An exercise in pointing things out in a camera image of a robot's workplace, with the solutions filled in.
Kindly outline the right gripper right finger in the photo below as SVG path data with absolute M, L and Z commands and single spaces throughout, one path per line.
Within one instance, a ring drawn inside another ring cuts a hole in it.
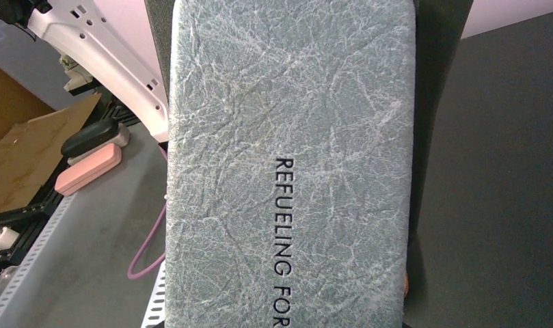
M 407 325 L 420 313 L 427 281 L 418 234 L 424 184 L 438 105 L 450 72 L 472 0 L 415 1 L 416 86 L 412 187 L 407 243 Z

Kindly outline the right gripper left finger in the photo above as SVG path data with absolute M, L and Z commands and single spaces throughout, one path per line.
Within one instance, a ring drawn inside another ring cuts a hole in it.
M 165 93 L 167 99 L 171 100 L 170 69 L 172 53 L 172 19 L 175 1 L 145 0 L 144 3 L 159 60 Z

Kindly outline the blue-grey glasses case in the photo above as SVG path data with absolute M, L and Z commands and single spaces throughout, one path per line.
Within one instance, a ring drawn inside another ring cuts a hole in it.
M 400 327 L 412 1 L 177 1 L 166 327 Z

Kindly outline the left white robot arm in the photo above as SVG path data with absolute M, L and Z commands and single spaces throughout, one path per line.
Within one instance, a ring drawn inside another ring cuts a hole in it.
M 54 109 L 100 83 L 159 142 L 168 100 L 141 1 L 0 1 L 0 67 Z

